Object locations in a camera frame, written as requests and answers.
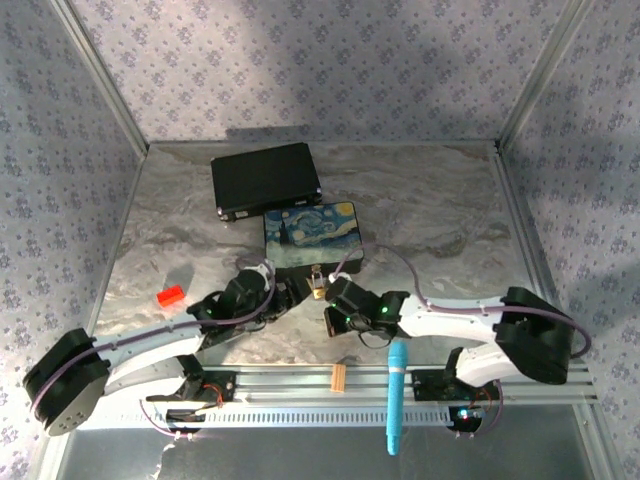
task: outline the black box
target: black box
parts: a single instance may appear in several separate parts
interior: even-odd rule
[[[223,221],[316,205],[322,200],[306,143],[214,158],[211,173],[218,216]]]

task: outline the wooden block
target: wooden block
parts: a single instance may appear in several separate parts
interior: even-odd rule
[[[344,393],[345,384],[347,383],[347,366],[336,364],[333,366],[333,374],[331,375],[331,391]]]

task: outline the blue pen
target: blue pen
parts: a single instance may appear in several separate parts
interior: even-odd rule
[[[389,393],[387,396],[387,451],[400,452],[402,438],[402,404],[404,402],[404,374],[409,361],[407,344],[395,340],[389,348]]]

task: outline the wall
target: wall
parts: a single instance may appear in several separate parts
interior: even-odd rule
[[[0,478],[42,434],[19,387],[86,324],[137,158],[45,0],[0,4]]]
[[[494,139],[564,3],[75,0],[147,141]]]
[[[508,155],[629,478],[640,478],[640,6],[597,1]]]

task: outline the red block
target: red block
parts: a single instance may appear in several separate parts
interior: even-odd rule
[[[174,285],[171,288],[167,288],[164,292],[160,292],[156,295],[158,303],[163,307],[168,307],[184,298],[184,292],[180,285]]]

